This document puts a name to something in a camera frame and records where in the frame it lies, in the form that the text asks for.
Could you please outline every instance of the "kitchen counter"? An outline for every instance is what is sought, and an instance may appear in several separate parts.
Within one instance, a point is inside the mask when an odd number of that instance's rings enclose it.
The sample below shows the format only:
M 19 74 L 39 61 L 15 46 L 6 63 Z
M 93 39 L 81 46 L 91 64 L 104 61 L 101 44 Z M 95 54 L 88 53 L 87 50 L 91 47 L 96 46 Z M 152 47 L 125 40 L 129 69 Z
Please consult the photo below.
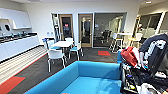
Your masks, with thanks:
M 28 33 L 28 35 L 14 35 L 14 37 L 12 36 L 5 36 L 5 39 L 3 37 L 0 37 L 0 43 L 5 43 L 5 42 L 9 42 L 9 41 L 14 41 L 14 40 L 18 40 L 18 39 L 23 39 L 23 38 L 27 38 L 27 37 L 31 37 L 31 36 L 36 36 L 37 33 Z

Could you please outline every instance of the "red bag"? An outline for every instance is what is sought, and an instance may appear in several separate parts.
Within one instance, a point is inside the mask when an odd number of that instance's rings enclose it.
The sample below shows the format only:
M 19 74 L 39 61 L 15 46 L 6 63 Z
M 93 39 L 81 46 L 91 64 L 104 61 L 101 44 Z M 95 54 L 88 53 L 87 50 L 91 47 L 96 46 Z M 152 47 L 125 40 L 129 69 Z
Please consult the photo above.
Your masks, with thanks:
M 126 60 L 126 63 L 130 66 L 137 66 L 137 59 L 135 57 L 134 52 L 132 51 L 134 47 L 129 46 L 127 49 L 123 49 L 121 51 L 121 56 Z

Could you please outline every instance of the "blue fabric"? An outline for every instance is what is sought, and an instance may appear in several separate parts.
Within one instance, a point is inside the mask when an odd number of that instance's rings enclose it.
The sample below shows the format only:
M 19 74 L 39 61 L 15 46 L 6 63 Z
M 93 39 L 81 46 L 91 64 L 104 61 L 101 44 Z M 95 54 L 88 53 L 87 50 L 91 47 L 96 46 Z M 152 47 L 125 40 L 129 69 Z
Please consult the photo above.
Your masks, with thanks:
M 61 94 L 121 94 L 120 87 L 120 80 L 78 77 Z
M 78 76 L 78 65 L 77 63 L 73 63 L 44 80 L 25 94 L 59 94 Z
M 78 51 L 78 50 L 77 50 L 77 47 L 73 47 L 70 49 L 70 51 Z
M 113 80 L 120 79 L 121 76 L 121 71 L 119 71 L 120 64 L 89 62 L 89 61 L 76 61 L 76 62 L 78 62 L 79 76 L 113 79 Z
M 61 47 L 51 47 L 50 49 L 60 49 Z
M 25 94 L 120 94 L 119 64 L 76 61 Z
M 117 55 L 117 63 L 122 63 L 121 51 L 118 51 L 118 55 Z

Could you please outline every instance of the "ceiling light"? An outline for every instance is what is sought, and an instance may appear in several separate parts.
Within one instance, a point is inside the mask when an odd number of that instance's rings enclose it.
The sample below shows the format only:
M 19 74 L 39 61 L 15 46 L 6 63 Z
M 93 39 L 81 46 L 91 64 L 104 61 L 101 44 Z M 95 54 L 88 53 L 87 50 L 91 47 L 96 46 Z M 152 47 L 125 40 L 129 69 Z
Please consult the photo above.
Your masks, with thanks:
M 146 1 L 146 4 L 151 4 L 152 3 L 152 1 Z

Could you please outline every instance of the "white cabinet door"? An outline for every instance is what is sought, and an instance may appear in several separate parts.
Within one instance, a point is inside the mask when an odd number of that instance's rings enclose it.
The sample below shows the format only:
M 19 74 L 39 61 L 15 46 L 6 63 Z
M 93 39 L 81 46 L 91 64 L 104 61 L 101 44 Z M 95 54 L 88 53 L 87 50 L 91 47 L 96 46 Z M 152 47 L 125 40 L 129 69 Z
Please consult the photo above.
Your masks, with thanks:
M 12 29 L 21 29 L 24 28 L 22 18 L 21 18 L 21 11 L 10 10 L 12 15 L 12 20 L 10 21 L 12 25 Z
M 19 39 L 19 40 L 15 40 L 15 43 L 18 47 L 19 52 L 18 53 L 22 53 L 24 51 L 27 50 L 27 45 L 26 45 L 26 39 Z
M 0 43 L 0 61 L 9 58 L 9 54 L 4 46 L 4 43 Z
M 22 17 L 24 28 L 31 28 L 31 24 L 30 24 L 30 20 L 27 12 L 21 12 L 21 17 Z
M 9 9 L 0 8 L 0 19 L 11 19 L 11 13 Z
M 32 45 L 33 45 L 32 38 L 31 38 L 31 37 L 27 37 L 25 41 L 26 41 L 27 50 L 28 50 L 28 49 L 31 49 L 31 48 L 32 48 Z
M 10 57 L 15 56 L 19 53 L 15 41 L 5 42 L 4 45 Z
M 38 41 L 38 37 L 36 36 L 32 36 L 32 41 L 33 41 L 33 47 L 36 47 L 39 45 L 39 41 Z

